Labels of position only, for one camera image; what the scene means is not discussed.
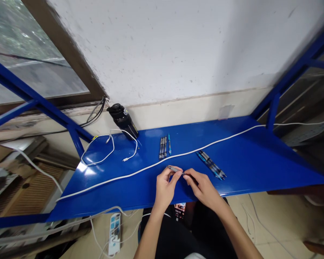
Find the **window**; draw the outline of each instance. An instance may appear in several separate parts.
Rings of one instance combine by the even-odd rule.
[[[103,89],[70,43],[70,36],[41,2],[31,1],[30,8],[39,16],[43,13],[41,25],[50,31],[51,38],[56,38],[55,44],[21,0],[0,0],[0,63],[56,106],[101,100]],[[0,114],[22,102],[0,84]]]

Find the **tree foliage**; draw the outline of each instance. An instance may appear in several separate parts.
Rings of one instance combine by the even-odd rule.
[[[20,0],[0,0],[0,52],[36,59],[62,58]],[[3,65],[25,62],[0,56]]]

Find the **hand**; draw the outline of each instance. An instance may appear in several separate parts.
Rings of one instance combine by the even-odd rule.
[[[176,182],[179,180],[181,172],[183,171],[179,167],[173,165],[171,165],[171,167],[177,168],[180,171],[174,173],[174,171],[166,167],[163,172],[157,176],[156,180],[156,198],[154,208],[161,213],[164,213],[172,202]]]
[[[195,180],[198,182],[198,185],[189,175],[195,178]],[[194,195],[206,207],[215,211],[220,206],[222,197],[212,185],[209,177],[206,174],[199,173],[191,168],[185,171],[184,179],[187,181],[187,184],[192,187]]]

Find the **black water bottle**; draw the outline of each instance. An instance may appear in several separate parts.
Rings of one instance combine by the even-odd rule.
[[[139,133],[132,122],[131,116],[121,104],[114,104],[112,107],[109,107],[107,111],[113,117],[113,121],[121,130],[126,130],[135,139],[138,138]],[[132,140],[130,135],[125,131],[123,131],[123,133],[129,140]]]

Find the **person's right hand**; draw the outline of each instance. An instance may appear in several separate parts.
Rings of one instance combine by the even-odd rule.
[[[215,211],[215,209],[219,207],[222,197],[210,182],[209,177],[206,174],[195,171],[193,168],[186,170],[184,173],[184,179],[187,181],[187,184],[192,187],[193,193],[198,200],[206,207]],[[198,185],[189,175],[196,179]]]

